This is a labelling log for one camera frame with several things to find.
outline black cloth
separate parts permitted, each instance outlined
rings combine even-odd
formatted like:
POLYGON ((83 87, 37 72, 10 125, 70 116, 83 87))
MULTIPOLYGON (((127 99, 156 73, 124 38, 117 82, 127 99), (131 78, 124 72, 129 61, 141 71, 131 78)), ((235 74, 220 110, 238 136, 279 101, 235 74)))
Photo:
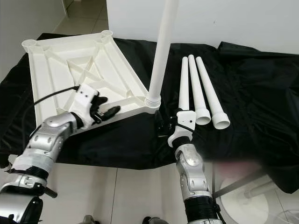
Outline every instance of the black cloth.
MULTIPOLYGON (((42 34, 39 39, 63 35, 42 34)), ((148 89, 155 42, 114 39, 148 89)), ((161 92, 165 126, 176 114, 183 56, 201 56, 231 125, 216 130, 196 126, 193 143, 205 160, 255 160, 287 193, 299 188, 299 56, 260 52, 222 42, 171 45, 161 92)), ((20 154, 21 116, 33 103, 28 55, 0 85, 0 154, 20 154)), ((194 110, 192 94, 190 109, 194 110)), ((34 110, 26 118, 26 136, 35 128, 34 110)), ((175 162, 167 138, 157 137, 155 115, 139 114, 70 137, 58 162, 149 169, 175 162)))

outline pipe end cap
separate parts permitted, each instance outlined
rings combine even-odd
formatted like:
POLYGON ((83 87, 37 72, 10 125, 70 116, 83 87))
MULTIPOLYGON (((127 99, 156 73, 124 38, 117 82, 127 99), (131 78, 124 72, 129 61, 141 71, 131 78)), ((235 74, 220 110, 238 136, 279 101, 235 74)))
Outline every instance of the pipe end cap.
POLYGON ((196 124, 206 125, 211 121, 210 112, 206 108, 197 109, 196 111, 196 124))
POLYGON ((217 113, 212 117, 213 125, 216 129, 225 129, 230 125, 228 115, 226 113, 217 113))

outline black fabric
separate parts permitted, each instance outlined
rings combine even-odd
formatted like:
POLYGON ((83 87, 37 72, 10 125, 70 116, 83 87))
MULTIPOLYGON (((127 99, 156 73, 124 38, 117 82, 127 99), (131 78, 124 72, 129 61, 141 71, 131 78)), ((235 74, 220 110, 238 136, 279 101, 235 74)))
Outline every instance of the black fabric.
MULTIPOLYGON (((63 35, 42 34, 39 39, 63 35)), ((146 88, 155 42, 115 39, 146 88)), ((222 42, 171 45, 161 92, 160 113, 168 125, 178 109, 181 58, 201 56, 231 126, 196 126, 193 143, 205 160, 260 162, 287 193, 299 188, 299 56, 260 52, 222 42)), ((22 111, 33 103, 28 55, 0 85, 0 154, 20 154, 22 111)), ((190 94, 190 109, 194 109, 190 94)), ((26 118, 26 136, 35 128, 34 110, 26 118)), ((155 116, 134 117, 69 138, 58 162, 148 169, 175 162, 166 138, 158 138, 155 116)))

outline white cylindrical pipe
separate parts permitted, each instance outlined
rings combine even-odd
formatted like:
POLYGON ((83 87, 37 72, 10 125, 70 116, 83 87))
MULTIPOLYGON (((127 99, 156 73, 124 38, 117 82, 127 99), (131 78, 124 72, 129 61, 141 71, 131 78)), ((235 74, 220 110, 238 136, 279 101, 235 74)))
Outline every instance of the white cylindrical pipe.
POLYGON ((148 107, 156 108, 161 104, 160 93, 171 43, 171 34, 178 11, 178 2, 179 0, 165 1, 155 53, 154 66, 149 85, 149 93, 145 99, 145 104, 148 107))
POLYGON ((196 113, 196 124, 206 125, 210 122, 211 116, 209 110, 206 108, 206 103, 202 89, 200 86, 200 80, 198 72, 196 69, 196 64, 193 55, 188 56, 189 59, 189 68, 190 68, 190 77, 192 84, 192 92, 194 99, 194 107, 196 113))
POLYGON ((252 198, 277 188, 278 186, 273 181, 270 181, 260 186, 257 186, 249 191, 244 192, 244 196, 246 198, 252 198))
POLYGON ((201 57, 196 58, 197 67, 199 69, 202 84, 206 92, 206 98, 209 102, 212 122, 216 129, 225 129, 230 125, 230 121, 226 113, 223 112, 219 99, 216 95, 214 87, 211 83, 210 77, 206 71, 205 65, 201 57))
POLYGON ((183 111, 189 110, 189 76, 188 76, 188 58, 182 59, 181 83, 179 86, 178 107, 183 111))

